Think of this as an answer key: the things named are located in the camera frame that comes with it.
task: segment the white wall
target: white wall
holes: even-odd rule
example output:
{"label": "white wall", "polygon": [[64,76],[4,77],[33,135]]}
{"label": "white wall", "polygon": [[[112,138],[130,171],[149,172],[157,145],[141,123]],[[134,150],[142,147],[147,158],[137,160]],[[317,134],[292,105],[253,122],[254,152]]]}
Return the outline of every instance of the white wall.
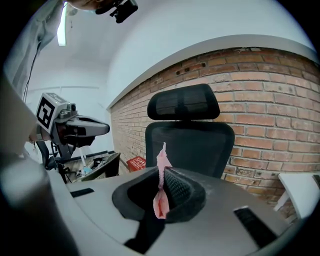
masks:
{"label": "white wall", "polygon": [[107,108],[163,68],[209,51],[269,47],[316,60],[299,24],[273,0],[171,0],[139,15],[110,62]]}

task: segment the white furniture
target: white furniture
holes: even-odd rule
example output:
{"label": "white furniture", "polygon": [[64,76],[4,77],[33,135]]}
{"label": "white furniture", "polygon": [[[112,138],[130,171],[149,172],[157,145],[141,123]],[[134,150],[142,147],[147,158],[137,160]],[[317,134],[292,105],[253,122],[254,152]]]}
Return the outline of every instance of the white furniture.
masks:
{"label": "white furniture", "polygon": [[280,173],[279,179],[285,188],[285,192],[278,200],[274,210],[278,211],[290,198],[299,219],[311,215],[320,199],[320,188],[314,175],[320,175],[320,172]]}

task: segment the black mesh chair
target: black mesh chair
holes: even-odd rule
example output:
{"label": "black mesh chair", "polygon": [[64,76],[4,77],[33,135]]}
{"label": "black mesh chair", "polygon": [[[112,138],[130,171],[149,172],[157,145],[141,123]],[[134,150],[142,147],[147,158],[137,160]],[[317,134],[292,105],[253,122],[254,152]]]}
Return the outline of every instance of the black mesh chair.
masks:
{"label": "black mesh chair", "polygon": [[157,165],[157,155],[166,142],[173,167],[220,178],[235,142],[226,123],[211,121],[220,114],[217,99],[208,84],[197,84],[155,94],[147,106],[154,122],[145,130],[146,167]]}

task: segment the mesh backrest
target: mesh backrest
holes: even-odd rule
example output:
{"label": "mesh backrest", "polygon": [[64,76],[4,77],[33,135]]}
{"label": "mesh backrest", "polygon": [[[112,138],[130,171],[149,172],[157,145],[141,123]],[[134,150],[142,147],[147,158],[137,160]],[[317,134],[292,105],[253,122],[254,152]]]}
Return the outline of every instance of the mesh backrest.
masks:
{"label": "mesh backrest", "polygon": [[220,122],[154,122],[145,131],[146,167],[157,165],[166,142],[173,167],[220,178],[235,142],[233,129]]}

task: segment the black slot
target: black slot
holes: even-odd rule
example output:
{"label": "black slot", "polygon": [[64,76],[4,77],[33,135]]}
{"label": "black slot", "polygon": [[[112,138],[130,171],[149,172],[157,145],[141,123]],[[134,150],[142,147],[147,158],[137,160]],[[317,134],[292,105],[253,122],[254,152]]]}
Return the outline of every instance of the black slot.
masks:
{"label": "black slot", "polygon": [[277,238],[248,207],[234,210],[234,213],[260,248]]}
{"label": "black slot", "polygon": [[86,194],[90,194],[92,192],[95,192],[92,188],[85,188],[85,189],[70,192],[70,194],[73,198],[77,198],[77,197],[84,196]]}

